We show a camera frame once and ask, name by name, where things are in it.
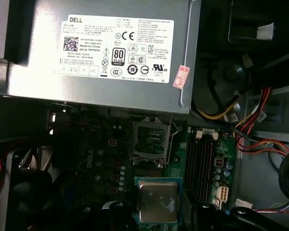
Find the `yellow wire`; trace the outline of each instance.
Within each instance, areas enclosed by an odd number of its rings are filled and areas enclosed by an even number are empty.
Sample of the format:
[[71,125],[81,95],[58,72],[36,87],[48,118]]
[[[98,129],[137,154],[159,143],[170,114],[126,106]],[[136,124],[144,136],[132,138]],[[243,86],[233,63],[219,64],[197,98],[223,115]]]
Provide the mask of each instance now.
[[204,113],[204,112],[202,112],[200,110],[198,110],[198,111],[207,119],[214,119],[214,120],[215,119],[220,119],[234,107],[234,105],[237,103],[237,101],[238,101],[238,99],[236,101],[234,101],[229,107],[227,107],[227,109],[223,113],[221,113],[219,115],[210,116],[210,115],[208,115],[208,114],[206,114],[206,113]]

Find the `motherboard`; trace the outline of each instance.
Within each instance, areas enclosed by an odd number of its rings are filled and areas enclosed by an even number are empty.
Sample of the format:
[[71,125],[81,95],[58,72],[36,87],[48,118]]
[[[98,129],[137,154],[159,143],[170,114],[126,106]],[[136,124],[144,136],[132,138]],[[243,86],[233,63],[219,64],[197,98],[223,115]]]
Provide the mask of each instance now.
[[99,119],[84,123],[75,146],[70,208],[122,200],[133,205],[140,231],[176,231],[184,189],[227,206],[236,153],[229,133],[157,119]]

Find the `dell logo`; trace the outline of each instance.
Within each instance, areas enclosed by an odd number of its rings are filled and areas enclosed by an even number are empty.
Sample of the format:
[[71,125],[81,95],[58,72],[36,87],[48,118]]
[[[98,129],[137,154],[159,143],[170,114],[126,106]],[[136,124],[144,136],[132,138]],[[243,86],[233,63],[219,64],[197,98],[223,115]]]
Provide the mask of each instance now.
[[81,18],[70,18],[69,21],[72,23],[82,23]]

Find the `white label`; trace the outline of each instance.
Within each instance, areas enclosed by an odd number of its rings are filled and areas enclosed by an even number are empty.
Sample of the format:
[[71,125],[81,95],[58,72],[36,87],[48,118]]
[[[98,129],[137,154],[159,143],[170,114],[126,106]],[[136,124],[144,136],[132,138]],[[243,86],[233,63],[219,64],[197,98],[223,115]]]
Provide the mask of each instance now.
[[231,123],[235,123],[235,122],[239,121],[236,113],[231,113],[228,115],[228,117],[229,117],[229,120]]
[[266,118],[266,113],[264,111],[260,111],[260,113],[257,117],[258,123],[261,123],[265,118]]
[[70,15],[56,73],[168,83],[173,20]]

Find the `metal panel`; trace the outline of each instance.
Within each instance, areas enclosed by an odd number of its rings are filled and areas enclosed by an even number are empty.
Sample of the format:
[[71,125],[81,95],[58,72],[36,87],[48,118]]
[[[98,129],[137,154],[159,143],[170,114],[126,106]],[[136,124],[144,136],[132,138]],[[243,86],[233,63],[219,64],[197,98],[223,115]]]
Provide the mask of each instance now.
[[[200,4],[200,0],[37,0],[28,62],[12,64],[8,78],[1,73],[0,85],[4,81],[6,88],[0,90],[0,94],[188,114]],[[66,21],[69,14],[174,20],[170,82],[54,74],[61,22]],[[180,65],[191,68],[184,90],[172,86]]]

